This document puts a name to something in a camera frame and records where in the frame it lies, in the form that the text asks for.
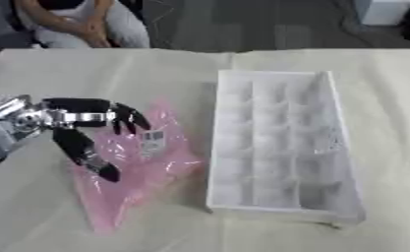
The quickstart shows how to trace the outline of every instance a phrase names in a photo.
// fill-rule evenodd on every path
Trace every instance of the gray floor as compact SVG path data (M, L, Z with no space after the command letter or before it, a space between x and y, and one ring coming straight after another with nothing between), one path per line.
M368 28L351 0L145 0L156 47L203 52L410 48L397 28Z

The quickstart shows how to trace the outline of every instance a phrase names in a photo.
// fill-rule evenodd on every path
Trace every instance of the label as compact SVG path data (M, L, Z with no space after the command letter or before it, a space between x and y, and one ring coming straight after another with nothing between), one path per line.
M161 130L145 131L141 134L141 157L152 158L166 147L165 133Z

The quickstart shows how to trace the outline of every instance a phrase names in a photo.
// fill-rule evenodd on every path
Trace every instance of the person's leg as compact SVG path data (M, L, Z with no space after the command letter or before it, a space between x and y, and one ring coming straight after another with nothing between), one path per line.
M121 47L149 48L149 37L144 24L118 0L106 15L108 36Z
M48 48L90 48L85 41L68 33L37 29L35 37Z
M58 31L52 31L45 27L35 24L29 16L24 13L20 8L18 14L24 25L31 31L33 31L34 37L46 45L49 48L90 48L90 46L74 35L68 33L62 33ZM86 0L80 6L75 9L50 11L57 16L66 17L69 20L75 22L83 22L87 19L87 16L92 12L93 0Z

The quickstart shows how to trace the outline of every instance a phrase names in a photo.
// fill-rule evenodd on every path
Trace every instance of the table surface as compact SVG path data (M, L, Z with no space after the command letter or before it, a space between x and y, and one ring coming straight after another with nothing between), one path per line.
M94 234L69 163L44 134L0 165L0 251L410 251L410 50L6 50L0 98L102 97L145 109L162 97L208 158L220 69L333 71L366 221L338 230L212 215L203 172L130 210L116 233Z

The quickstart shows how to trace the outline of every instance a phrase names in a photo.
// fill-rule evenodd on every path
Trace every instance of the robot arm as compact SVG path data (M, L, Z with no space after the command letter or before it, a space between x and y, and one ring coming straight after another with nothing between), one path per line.
M149 129L149 123L136 109L104 99L48 98L31 103L30 96L20 95L0 102L0 162L31 138L46 130L53 131L53 141L77 165L83 165L113 182L120 179L119 170L103 160L93 141L78 127L104 127L112 123L121 133L121 123L130 133L136 126Z

